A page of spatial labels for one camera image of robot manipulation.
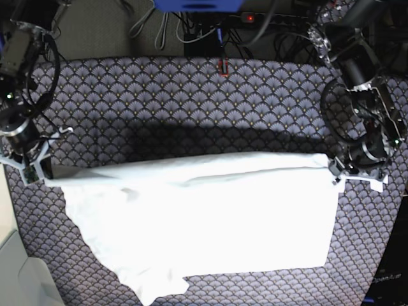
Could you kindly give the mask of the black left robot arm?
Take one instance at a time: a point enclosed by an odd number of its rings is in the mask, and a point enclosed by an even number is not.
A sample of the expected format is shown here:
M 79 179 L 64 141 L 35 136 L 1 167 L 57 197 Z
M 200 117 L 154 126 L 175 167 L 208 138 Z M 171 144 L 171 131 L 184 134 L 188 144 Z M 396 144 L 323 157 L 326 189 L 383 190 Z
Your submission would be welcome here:
M 342 178 L 384 182 L 385 169 L 407 137 L 407 126 L 382 76 L 382 65 L 363 35 L 391 1 L 357 1 L 338 22 L 312 24 L 309 41 L 319 58 L 340 72 L 341 85 L 351 95 L 353 113 L 363 119 L 366 133 L 359 138 L 340 135 L 327 117 L 334 138 L 347 148 L 328 169 L 338 184 Z

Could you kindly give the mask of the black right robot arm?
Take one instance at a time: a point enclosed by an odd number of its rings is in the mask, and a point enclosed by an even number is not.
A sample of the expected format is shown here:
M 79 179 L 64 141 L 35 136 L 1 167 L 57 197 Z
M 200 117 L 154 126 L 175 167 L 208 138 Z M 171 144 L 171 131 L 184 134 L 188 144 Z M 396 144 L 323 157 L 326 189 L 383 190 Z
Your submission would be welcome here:
M 1 137 L 10 146 L 1 154 L 1 164 L 18 170 L 26 185 L 52 177 L 50 146 L 73 131 L 54 126 L 51 135 L 43 135 L 34 123 L 45 116 L 58 85 L 61 62 L 53 32 L 70 5 L 71 1 L 20 1 L 10 16 L 11 34 L 1 37 Z M 50 87 L 34 101 L 34 67 L 47 49 L 54 55 L 54 74 Z

